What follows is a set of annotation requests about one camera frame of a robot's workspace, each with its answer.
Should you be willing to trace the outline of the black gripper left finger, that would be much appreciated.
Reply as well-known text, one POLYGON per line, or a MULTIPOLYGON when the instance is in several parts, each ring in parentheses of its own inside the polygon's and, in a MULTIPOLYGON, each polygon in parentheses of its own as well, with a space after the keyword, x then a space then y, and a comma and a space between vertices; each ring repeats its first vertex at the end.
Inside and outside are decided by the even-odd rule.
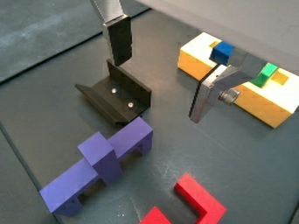
POLYGON ((103 19, 111 60, 119 67, 132 58, 131 17, 124 13, 119 0, 89 0, 103 19))

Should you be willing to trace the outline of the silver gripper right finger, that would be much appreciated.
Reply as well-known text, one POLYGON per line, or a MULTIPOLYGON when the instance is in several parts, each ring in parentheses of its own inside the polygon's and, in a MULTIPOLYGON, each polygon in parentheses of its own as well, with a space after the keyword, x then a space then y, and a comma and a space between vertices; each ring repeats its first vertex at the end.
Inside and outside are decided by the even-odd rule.
POLYGON ((189 111, 189 118, 195 123, 205 116, 216 101, 233 103, 239 97, 239 91, 233 87, 253 80, 265 64, 253 54, 239 48, 232 50, 228 62, 224 65, 217 63, 197 85, 189 111))

